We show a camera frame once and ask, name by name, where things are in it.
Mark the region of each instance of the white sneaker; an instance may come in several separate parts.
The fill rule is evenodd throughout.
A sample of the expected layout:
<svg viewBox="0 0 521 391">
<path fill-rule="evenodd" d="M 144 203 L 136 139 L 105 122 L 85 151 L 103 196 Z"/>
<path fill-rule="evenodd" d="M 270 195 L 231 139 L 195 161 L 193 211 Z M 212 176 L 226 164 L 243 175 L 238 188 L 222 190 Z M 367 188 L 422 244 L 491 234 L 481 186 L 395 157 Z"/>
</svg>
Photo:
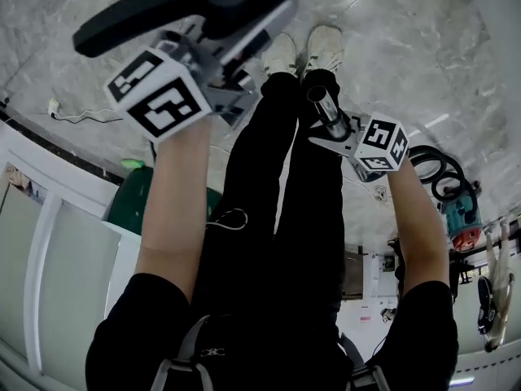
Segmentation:
<svg viewBox="0 0 521 391">
<path fill-rule="evenodd" d="M 314 69 L 336 74 L 343 58 L 342 32 L 331 26 L 318 26 L 308 40 L 308 63 L 303 78 Z"/>
<path fill-rule="evenodd" d="M 268 50 L 262 54 L 264 70 L 271 77 L 276 72 L 288 72 L 296 77 L 295 43 L 285 33 L 275 39 Z"/>
</svg>

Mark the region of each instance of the coiled black hose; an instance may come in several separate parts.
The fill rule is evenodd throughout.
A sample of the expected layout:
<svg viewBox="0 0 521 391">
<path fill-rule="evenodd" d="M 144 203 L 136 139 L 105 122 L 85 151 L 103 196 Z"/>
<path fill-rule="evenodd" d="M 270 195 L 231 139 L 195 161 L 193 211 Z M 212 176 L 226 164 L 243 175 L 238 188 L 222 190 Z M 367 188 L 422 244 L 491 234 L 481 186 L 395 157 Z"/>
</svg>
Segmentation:
<svg viewBox="0 0 521 391">
<path fill-rule="evenodd" d="M 423 164 L 424 162 L 430 162 L 437 160 L 440 162 L 440 168 L 430 177 L 420 178 L 422 184 L 431 184 L 432 195 L 442 203 L 448 201 L 454 201 L 460 198 L 465 191 L 468 191 L 469 196 L 472 199 L 472 209 L 465 213 L 465 221 L 472 223 L 475 220 L 475 215 L 478 211 L 478 199 L 475 196 L 474 188 L 465 179 L 465 174 L 460 164 L 448 155 L 439 151 L 435 147 L 429 147 L 427 145 L 420 145 L 417 147 L 411 147 L 409 150 L 409 158 L 413 166 Z M 450 165 L 453 171 L 447 170 L 447 165 Z M 442 179 L 451 178 L 459 181 L 459 186 L 441 195 L 438 192 L 438 184 Z"/>
</svg>

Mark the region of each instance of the forearm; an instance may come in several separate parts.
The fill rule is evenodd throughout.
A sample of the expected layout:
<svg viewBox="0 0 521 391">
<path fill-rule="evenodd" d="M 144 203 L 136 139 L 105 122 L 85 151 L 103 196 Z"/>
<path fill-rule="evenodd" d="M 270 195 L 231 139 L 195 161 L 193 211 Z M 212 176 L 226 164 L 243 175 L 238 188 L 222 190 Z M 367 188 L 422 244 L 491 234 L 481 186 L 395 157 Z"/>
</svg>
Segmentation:
<svg viewBox="0 0 521 391">
<path fill-rule="evenodd" d="M 209 138 L 204 119 L 160 144 L 136 268 L 170 280 L 189 300 L 204 240 Z"/>
<path fill-rule="evenodd" d="M 414 276 L 418 278 L 415 280 L 409 278 L 406 289 L 429 277 L 448 284 L 449 254 L 443 223 L 409 158 L 405 158 L 400 170 L 390 173 L 388 179 L 405 260 L 405 283 L 408 275 L 412 271 L 422 271 L 422 266 L 428 266 L 426 271 L 430 272 Z"/>
</svg>

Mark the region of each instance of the black pants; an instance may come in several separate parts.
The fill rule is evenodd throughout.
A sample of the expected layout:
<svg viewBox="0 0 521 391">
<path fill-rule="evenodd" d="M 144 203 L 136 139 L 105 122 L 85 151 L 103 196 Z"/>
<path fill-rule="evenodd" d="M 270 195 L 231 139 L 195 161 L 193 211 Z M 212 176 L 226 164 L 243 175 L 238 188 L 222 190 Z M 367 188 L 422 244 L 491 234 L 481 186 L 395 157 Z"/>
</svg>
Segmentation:
<svg viewBox="0 0 521 391">
<path fill-rule="evenodd" d="M 280 72 L 262 86 L 264 98 L 234 145 L 210 219 L 241 227 L 245 213 L 247 224 L 239 231 L 207 226 L 192 301 L 196 317 L 277 312 L 278 319 L 306 327 L 335 328 L 344 277 L 342 158 L 307 139 L 318 117 L 305 94 L 315 85 L 325 86 L 337 103 L 339 87 L 326 70 L 310 72 L 302 85 Z M 278 180 L 297 121 L 274 236 Z"/>
</svg>

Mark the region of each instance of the sleeve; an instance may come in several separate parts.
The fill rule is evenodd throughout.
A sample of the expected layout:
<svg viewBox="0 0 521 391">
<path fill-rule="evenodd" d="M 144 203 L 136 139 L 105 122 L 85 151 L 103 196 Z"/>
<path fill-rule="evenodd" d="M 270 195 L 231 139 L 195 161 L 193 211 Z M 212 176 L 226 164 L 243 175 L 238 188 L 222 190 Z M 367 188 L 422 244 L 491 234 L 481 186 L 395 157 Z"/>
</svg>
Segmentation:
<svg viewBox="0 0 521 391">
<path fill-rule="evenodd" d="M 430 281 L 405 294 L 382 349 L 368 365 L 382 368 L 391 391 L 448 389 L 458 349 L 450 288 Z"/>
<path fill-rule="evenodd" d="M 94 334 L 85 364 L 89 391 L 148 391 L 161 362 L 177 356 L 188 324 L 188 300 L 175 285 L 134 275 Z"/>
</svg>

